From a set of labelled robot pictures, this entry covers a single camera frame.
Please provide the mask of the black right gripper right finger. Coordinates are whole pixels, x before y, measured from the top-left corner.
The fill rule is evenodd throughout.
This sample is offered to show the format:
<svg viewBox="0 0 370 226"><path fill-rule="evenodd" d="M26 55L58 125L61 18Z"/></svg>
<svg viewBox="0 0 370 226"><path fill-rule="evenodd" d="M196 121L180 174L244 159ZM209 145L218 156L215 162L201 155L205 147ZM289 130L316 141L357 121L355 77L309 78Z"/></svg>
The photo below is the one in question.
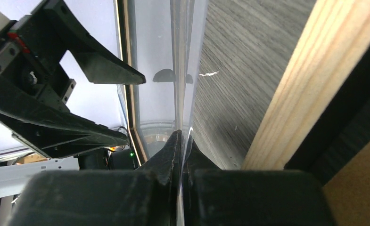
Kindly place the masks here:
<svg viewBox="0 0 370 226"><path fill-rule="evenodd" d="M222 170L182 142L185 226L334 226L321 185L296 170Z"/></svg>

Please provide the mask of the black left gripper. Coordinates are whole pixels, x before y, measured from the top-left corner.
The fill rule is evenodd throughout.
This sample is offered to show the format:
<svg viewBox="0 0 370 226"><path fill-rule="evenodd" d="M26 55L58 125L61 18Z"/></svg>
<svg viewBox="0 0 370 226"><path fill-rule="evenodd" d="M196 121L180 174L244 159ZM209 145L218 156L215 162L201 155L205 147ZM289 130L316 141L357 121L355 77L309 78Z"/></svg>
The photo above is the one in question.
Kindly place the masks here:
<svg viewBox="0 0 370 226"><path fill-rule="evenodd" d="M127 145L121 132L69 113L76 83L60 65L69 50L89 82L140 85L145 76L93 38L63 0L43 0L32 16L0 26L0 123L48 158Z"/></svg>

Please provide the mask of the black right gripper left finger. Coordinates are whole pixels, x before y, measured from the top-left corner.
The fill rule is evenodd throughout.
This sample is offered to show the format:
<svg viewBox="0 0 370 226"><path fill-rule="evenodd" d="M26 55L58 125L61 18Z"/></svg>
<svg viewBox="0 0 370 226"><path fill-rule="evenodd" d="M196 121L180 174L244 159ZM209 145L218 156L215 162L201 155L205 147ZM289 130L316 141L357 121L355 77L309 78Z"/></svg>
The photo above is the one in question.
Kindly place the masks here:
<svg viewBox="0 0 370 226"><path fill-rule="evenodd" d="M9 226L174 226L182 132L136 170L62 170L36 174Z"/></svg>

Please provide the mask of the clear acrylic sheet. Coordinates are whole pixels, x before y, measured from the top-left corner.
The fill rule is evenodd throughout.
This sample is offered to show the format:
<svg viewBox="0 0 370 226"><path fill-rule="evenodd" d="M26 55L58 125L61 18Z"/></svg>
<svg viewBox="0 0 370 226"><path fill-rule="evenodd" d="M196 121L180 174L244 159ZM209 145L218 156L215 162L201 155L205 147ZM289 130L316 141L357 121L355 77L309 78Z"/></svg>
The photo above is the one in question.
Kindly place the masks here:
<svg viewBox="0 0 370 226"><path fill-rule="evenodd" d="M185 224L182 172L192 148L194 102L208 1L115 1L121 58L146 78L125 85L126 123L138 165L154 158L172 133L173 204L171 225Z"/></svg>

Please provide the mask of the light wooden picture frame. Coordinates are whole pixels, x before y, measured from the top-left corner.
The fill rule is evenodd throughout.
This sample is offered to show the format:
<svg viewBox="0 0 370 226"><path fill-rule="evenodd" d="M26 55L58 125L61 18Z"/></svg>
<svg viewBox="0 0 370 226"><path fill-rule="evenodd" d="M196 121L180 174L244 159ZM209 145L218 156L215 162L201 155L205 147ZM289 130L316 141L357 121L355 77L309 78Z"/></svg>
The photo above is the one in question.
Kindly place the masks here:
<svg viewBox="0 0 370 226"><path fill-rule="evenodd" d="M370 0L318 0L242 165L281 170L370 45Z"/></svg>

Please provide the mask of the brown cardboard backing board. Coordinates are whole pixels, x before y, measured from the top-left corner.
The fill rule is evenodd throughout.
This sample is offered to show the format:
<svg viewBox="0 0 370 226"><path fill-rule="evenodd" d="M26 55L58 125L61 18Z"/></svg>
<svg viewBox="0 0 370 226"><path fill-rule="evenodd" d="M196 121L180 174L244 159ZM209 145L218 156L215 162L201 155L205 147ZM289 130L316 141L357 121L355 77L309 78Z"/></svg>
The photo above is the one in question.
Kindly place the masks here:
<svg viewBox="0 0 370 226"><path fill-rule="evenodd" d="M339 226L370 226L370 142L324 187Z"/></svg>

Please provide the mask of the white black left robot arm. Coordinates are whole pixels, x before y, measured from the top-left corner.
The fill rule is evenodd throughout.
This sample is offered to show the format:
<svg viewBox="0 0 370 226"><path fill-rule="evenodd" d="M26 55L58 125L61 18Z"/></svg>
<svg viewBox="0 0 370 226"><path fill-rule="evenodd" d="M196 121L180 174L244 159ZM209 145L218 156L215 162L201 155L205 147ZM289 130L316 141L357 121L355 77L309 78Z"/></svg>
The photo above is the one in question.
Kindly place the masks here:
<svg viewBox="0 0 370 226"><path fill-rule="evenodd" d="M129 143L125 134L70 112L66 103L76 83L60 64L66 52L89 82L146 82L93 38L62 0L43 0L18 21L0 13L0 124L46 158L0 167L0 198L21 193L39 172L73 169L79 154Z"/></svg>

